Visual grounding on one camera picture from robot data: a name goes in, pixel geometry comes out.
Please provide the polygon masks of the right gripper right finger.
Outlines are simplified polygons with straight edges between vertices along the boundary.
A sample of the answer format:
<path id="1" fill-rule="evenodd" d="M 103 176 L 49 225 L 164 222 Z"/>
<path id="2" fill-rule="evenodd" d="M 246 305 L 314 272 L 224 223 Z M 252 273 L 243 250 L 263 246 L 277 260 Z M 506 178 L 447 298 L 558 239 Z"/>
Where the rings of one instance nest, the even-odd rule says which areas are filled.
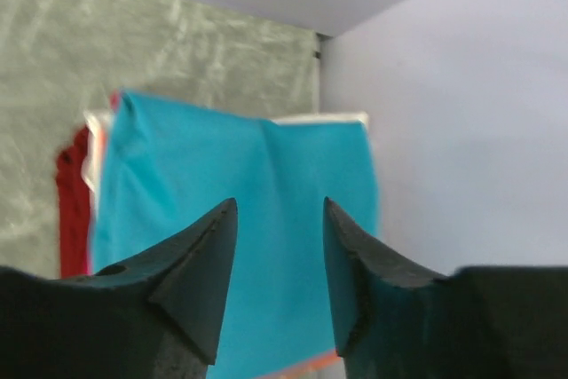
<path id="1" fill-rule="evenodd" d="M 324 202 L 335 349 L 350 378 L 564 378 L 567 270 L 475 265 L 445 276 Z"/>

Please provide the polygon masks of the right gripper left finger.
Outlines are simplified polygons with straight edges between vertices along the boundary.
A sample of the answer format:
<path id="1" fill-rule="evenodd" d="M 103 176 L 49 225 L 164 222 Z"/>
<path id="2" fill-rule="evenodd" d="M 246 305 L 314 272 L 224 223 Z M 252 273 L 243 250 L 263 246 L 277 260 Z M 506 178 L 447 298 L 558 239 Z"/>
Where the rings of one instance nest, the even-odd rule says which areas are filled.
<path id="1" fill-rule="evenodd" d="M 4 378 L 202 378 L 217 358 L 237 240 L 227 199 L 93 275 L 1 270 Z"/>

